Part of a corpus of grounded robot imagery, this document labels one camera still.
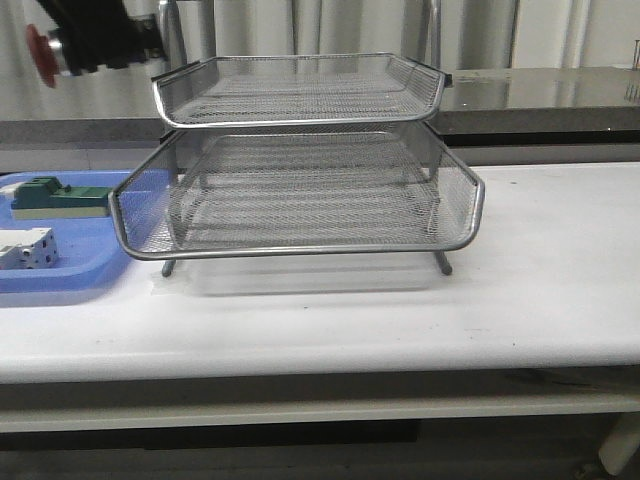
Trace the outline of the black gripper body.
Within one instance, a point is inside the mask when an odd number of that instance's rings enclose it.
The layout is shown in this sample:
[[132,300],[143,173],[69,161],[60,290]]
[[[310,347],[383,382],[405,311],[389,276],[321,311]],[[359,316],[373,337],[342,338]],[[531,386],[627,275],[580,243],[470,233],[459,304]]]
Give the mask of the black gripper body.
[[146,63],[143,37],[121,1],[41,1],[54,21],[47,48],[59,70],[124,69]]

